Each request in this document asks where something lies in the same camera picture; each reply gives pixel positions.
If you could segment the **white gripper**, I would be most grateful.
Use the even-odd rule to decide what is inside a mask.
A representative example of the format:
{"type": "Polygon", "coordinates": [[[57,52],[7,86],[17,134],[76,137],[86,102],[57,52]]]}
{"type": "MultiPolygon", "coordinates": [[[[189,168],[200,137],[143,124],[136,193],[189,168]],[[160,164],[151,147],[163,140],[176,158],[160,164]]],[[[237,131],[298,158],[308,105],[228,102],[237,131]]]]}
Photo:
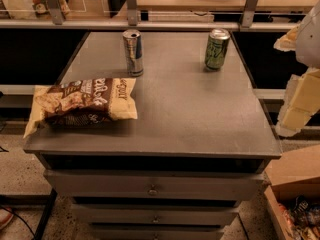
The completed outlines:
{"type": "Polygon", "coordinates": [[[282,137],[299,133],[320,111],[320,1],[298,26],[276,40],[273,48],[288,52],[296,49],[298,62],[308,67],[302,76],[292,75],[287,83],[276,124],[282,137]]]}

